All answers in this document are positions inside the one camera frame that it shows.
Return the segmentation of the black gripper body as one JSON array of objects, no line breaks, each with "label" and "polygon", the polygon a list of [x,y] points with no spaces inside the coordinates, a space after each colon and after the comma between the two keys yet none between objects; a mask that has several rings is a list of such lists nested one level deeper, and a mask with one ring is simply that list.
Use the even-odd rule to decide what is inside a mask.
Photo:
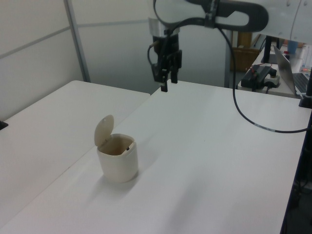
[{"label": "black gripper body", "polygon": [[157,54],[157,63],[152,67],[154,81],[162,83],[161,71],[166,69],[168,73],[172,70],[179,70],[182,64],[182,50],[179,48],[178,34],[167,37],[153,36],[153,42],[157,42],[154,51]]}]

